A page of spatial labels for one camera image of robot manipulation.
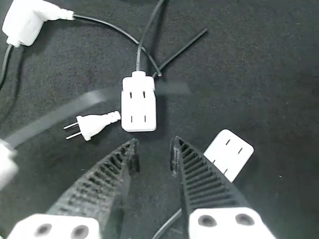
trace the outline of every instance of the black cable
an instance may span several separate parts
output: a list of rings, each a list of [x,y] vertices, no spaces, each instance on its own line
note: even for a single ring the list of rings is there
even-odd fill
[[[77,15],[77,14],[73,14],[75,19],[79,19],[79,20],[85,20],[85,21],[89,21],[89,22],[94,22],[94,23],[98,23],[98,24],[102,24],[102,25],[106,25],[110,28],[113,28],[114,30],[118,31],[119,33],[123,34],[124,36],[126,36],[128,39],[130,39],[132,42],[134,42],[136,45],[140,45],[139,41],[137,41],[132,35],[130,35],[128,32],[126,32],[125,30],[121,29],[118,26],[115,26],[112,23],[109,23],[107,21],[103,21],[103,20],[99,20],[97,18],[93,18],[93,17],[89,17],[89,16],[81,16],[81,15]],[[145,55],[148,57],[148,59],[150,60],[150,62],[152,63],[152,65],[154,66],[154,68],[156,69],[156,72],[158,72],[158,76],[161,76],[161,72],[159,67],[157,66],[155,60],[153,59],[153,57],[146,51],[146,49],[144,47],[142,47],[143,52],[145,53]]]
[[[203,31],[201,31],[199,34],[196,35],[192,40],[190,40],[189,43],[187,43],[185,46],[183,46],[181,49],[179,49],[175,54],[173,54],[171,57],[169,57],[161,66],[159,67],[161,70],[168,65],[170,62],[172,62],[177,56],[179,56],[184,50],[189,48],[195,41],[197,41],[200,37],[202,37],[206,32],[208,31],[207,28],[205,28]],[[154,72],[152,77],[156,77],[157,72]]]
[[[152,14],[150,16],[150,19],[149,19],[149,21],[148,21],[148,23],[147,23],[147,25],[146,25],[146,27],[144,29],[144,32],[143,32],[143,34],[141,36],[139,47],[138,47],[138,53],[137,53],[137,56],[136,56],[136,70],[137,71],[139,71],[140,68],[141,68],[141,49],[142,49],[146,34],[149,31],[149,28],[150,28],[150,26],[151,26],[151,24],[152,24],[152,22],[153,22],[153,20],[154,20],[154,18],[156,16],[156,13],[158,12],[160,6],[163,4],[164,1],[165,0],[159,0],[157,5],[154,7],[153,12],[152,12]]]
[[[6,49],[4,59],[3,59],[3,64],[2,64],[2,69],[1,69],[1,75],[0,75],[0,90],[2,89],[4,82],[5,82],[5,76],[6,76],[6,71],[8,69],[8,63],[10,59],[10,55],[12,53],[13,46],[9,44],[8,48]]]
[[[176,221],[177,219],[179,219],[182,215],[182,211],[181,209],[179,209],[176,213],[174,213],[173,216],[171,216],[166,223],[163,224],[163,226],[161,226],[161,228],[154,234],[154,236],[152,237],[152,239],[159,239],[164,232],[167,231],[168,228],[170,228]]]

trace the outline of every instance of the white power outlet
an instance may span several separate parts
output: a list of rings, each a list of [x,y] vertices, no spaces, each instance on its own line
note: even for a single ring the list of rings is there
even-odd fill
[[[204,156],[233,182],[253,152],[253,146],[224,129],[206,149]]]
[[[122,128],[127,132],[154,131],[156,98],[154,79],[144,71],[134,71],[123,79],[121,94]]]

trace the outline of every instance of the black power cord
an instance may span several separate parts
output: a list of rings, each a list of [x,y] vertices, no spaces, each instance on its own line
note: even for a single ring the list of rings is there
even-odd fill
[[[161,7],[161,5],[163,4],[165,0],[159,0],[157,5],[155,6],[155,8],[153,9],[153,12],[150,16],[150,19],[144,29],[144,32],[141,36],[141,39],[140,39],[140,43],[139,43],[139,47],[138,47],[138,53],[137,53],[137,56],[136,56],[136,70],[139,71],[140,68],[141,68],[141,49],[142,49],[142,46],[143,46],[143,43],[144,43],[144,40],[145,40],[145,37],[146,37],[146,34],[147,32],[149,31],[149,28],[156,16],[156,13],[158,12],[159,8]]]
[[[118,31],[119,33],[123,34],[124,36],[126,36],[128,39],[130,39],[136,45],[138,45],[138,46],[140,45],[139,41],[137,41],[132,35],[130,35],[128,32],[126,32],[125,30],[123,30],[122,28],[120,28],[118,26],[115,26],[112,23],[109,23],[109,22],[103,21],[103,20],[99,20],[97,18],[89,17],[89,16],[81,16],[81,15],[77,15],[77,14],[73,14],[73,16],[74,16],[75,19],[89,21],[89,22],[94,22],[94,23],[98,23],[98,24],[102,24],[102,25],[108,26],[108,27]],[[157,72],[157,75],[161,76],[160,69],[157,66],[156,62],[154,61],[153,57],[146,51],[146,49],[144,47],[141,47],[141,49],[143,50],[145,55],[148,57],[148,59],[150,60],[152,65],[154,66],[154,68],[155,68],[155,70]]]
[[[166,61],[164,61],[163,64],[159,67],[160,69],[163,69],[166,65],[171,63],[177,56],[179,56],[184,50],[189,48],[195,41],[197,41],[200,37],[202,37],[206,32],[208,31],[207,28],[205,28],[203,31],[201,31],[199,34],[196,35],[192,40],[190,40],[189,43],[187,43],[185,46],[183,46],[181,49],[179,49],[177,52],[175,52],[171,57],[169,57]],[[155,78],[157,75],[157,72],[154,72],[152,75],[153,78]]]
[[[4,59],[3,59],[3,64],[2,64],[2,69],[1,69],[1,75],[0,75],[0,90],[2,89],[4,82],[5,82],[5,76],[6,76],[6,71],[8,69],[8,63],[9,59],[12,53],[13,46],[9,44],[8,48],[6,49]]]

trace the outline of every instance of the cord strain relief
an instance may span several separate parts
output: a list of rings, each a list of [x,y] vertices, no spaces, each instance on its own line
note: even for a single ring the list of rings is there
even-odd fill
[[[67,10],[67,9],[61,9],[61,14],[60,14],[60,18],[64,19],[64,20],[74,20],[74,16],[73,16],[74,12]]]

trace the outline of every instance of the power plug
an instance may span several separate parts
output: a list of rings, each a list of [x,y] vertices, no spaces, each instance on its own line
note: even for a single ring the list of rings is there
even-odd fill
[[[13,161],[16,151],[10,145],[0,140],[0,190],[7,185],[18,172],[18,166]]]
[[[206,149],[204,156],[233,182],[253,152],[253,146],[224,129]]]
[[[101,239],[96,219],[34,214],[18,222],[7,239]]]
[[[78,125],[80,128],[80,132],[68,136],[66,137],[66,139],[71,139],[75,136],[82,135],[86,141],[90,141],[94,135],[101,132],[102,129],[104,129],[107,125],[115,123],[120,119],[121,115],[118,111],[111,112],[102,116],[77,116],[77,122],[64,127],[64,129],[68,129]]]
[[[154,131],[157,126],[154,79],[144,71],[134,71],[122,83],[122,128],[127,132]]]
[[[8,36],[7,43],[14,47],[30,46],[48,20],[73,20],[72,11],[43,0],[13,0],[2,26]]]

